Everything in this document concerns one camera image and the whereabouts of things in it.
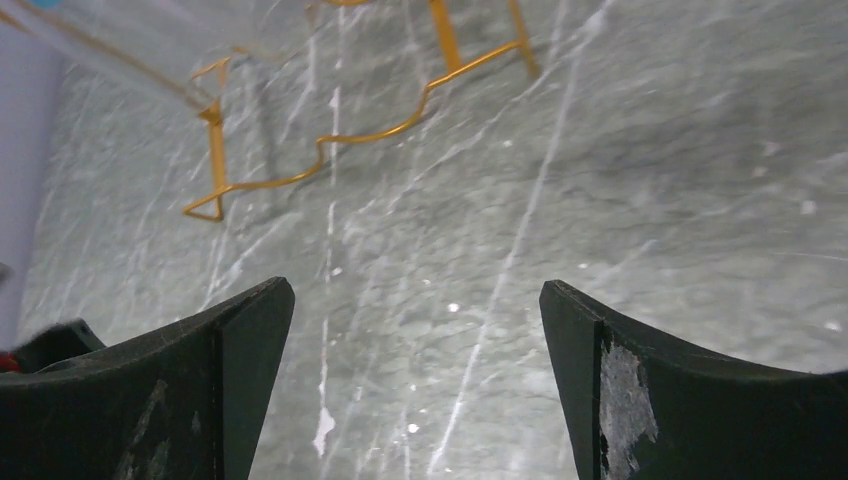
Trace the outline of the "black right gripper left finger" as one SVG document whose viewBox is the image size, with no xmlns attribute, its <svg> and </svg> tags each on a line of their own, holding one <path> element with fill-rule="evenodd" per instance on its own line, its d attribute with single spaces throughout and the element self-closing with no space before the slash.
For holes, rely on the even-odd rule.
<svg viewBox="0 0 848 480">
<path fill-rule="evenodd" d="M 282 277 L 30 374 L 1 373 L 5 479 L 245 479 L 293 316 Z"/>
</svg>

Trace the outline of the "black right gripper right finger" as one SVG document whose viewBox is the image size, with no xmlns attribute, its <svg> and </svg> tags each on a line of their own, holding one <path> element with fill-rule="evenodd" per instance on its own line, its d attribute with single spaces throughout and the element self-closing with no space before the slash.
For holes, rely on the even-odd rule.
<svg viewBox="0 0 848 480">
<path fill-rule="evenodd" d="M 847 375 L 685 341 L 571 285 L 539 306 L 582 479 L 843 479 Z"/>
</svg>

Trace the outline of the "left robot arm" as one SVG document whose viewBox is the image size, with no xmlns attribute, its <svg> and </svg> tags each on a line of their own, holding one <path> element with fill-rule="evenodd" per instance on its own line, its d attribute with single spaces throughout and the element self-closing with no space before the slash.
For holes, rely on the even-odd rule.
<svg viewBox="0 0 848 480">
<path fill-rule="evenodd" d="M 35 373 L 104 348 L 85 320 L 74 319 L 50 326 L 14 349 L 2 351 L 1 373 Z"/>
</svg>

